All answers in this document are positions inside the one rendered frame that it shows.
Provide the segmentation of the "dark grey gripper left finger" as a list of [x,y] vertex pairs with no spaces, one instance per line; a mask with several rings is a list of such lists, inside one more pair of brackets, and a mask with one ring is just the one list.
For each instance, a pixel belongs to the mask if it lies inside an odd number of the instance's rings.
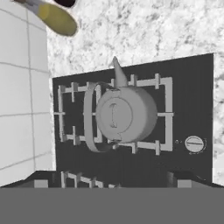
[[55,171],[35,171],[29,177],[19,181],[3,185],[3,188],[48,188],[56,186],[56,172]]

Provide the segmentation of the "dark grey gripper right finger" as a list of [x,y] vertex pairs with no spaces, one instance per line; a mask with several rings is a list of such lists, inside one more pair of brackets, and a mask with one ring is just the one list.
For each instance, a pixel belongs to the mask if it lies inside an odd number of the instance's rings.
[[204,180],[189,171],[168,171],[167,186],[175,188],[222,188],[222,185]]

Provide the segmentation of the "grey kettle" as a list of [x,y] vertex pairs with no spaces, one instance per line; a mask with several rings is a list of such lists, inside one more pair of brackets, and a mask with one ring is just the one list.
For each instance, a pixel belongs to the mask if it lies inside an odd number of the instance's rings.
[[[93,152],[107,152],[118,144],[144,140],[155,128],[158,109],[149,93],[136,84],[129,85],[117,57],[113,58],[115,85],[99,81],[90,83],[84,96],[84,134]],[[96,105],[95,119],[100,132],[110,143],[95,144],[93,136],[93,94],[97,86],[107,91]]]

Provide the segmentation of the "grey hob pan grate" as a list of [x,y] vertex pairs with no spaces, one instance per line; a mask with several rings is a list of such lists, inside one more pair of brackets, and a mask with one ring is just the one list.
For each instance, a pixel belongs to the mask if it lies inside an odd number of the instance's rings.
[[62,188],[121,188],[120,184],[107,183],[97,177],[85,176],[82,172],[71,173],[70,171],[60,173],[60,186]]
[[[107,84],[113,87],[115,85],[115,79],[116,77]],[[139,80],[136,75],[132,74],[127,80],[129,85],[136,84],[138,87],[143,88],[153,98],[157,105],[157,123],[154,130],[144,140],[138,141],[137,143],[119,143],[112,150],[115,150],[120,146],[126,146],[130,147],[133,153],[137,153],[140,148],[154,150],[157,155],[162,151],[171,151],[173,147],[172,124],[174,116],[174,113],[172,112],[172,78],[162,78],[159,74],[156,74],[153,79]],[[77,135],[77,133],[68,135],[64,131],[64,116],[66,113],[63,111],[63,95],[67,93],[75,95],[82,92],[85,96],[85,92],[87,91],[90,83],[93,82],[89,82],[85,86],[81,86],[79,83],[74,82],[70,87],[58,87],[59,106],[58,110],[54,114],[59,118],[59,138],[62,142],[71,140],[75,145],[79,145],[81,143],[86,144],[85,134],[82,136]],[[92,112],[95,144],[110,143],[110,140],[100,132],[95,119],[96,105],[106,91],[107,89],[105,87],[97,86],[93,94]]]

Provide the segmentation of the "grey round hob knob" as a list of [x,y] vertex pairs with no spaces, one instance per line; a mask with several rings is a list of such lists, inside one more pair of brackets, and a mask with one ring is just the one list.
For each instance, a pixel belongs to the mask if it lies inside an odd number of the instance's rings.
[[200,153],[205,148],[204,141],[199,136],[189,136],[185,140],[185,147],[190,153]]

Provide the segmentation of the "black hob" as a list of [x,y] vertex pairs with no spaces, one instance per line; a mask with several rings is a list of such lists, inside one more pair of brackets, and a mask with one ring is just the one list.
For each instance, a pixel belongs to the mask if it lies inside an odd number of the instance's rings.
[[[171,151],[140,148],[133,153],[130,147],[96,153],[85,143],[73,144],[60,140],[59,118],[54,115],[56,169],[59,172],[82,172],[88,177],[121,187],[167,187],[167,172],[191,172],[211,181],[213,178],[213,87],[214,56],[171,59],[142,65],[122,67],[129,79],[132,74],[139,80],[153,79],[156,74],[172,78],[172,142]],[[108,70],[76,74],[53,79],[53,110],[58,110],[58,87],[70,87],[77,82],[81,86],[89,82],[110,83],[116,77],[114,65]],[[84,94],[63,95],[64,131],[82,136]],[[205,148],[200,153],[190,153],[185,147],[189,136],[200,137]]]

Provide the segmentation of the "black round object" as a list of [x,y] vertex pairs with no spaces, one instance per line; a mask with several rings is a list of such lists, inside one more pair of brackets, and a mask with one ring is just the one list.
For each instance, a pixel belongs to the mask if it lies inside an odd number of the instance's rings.
[[53,0],[53,1],[63,7],[67,7],[67,8],[73,7],[76,2],[76,0]]

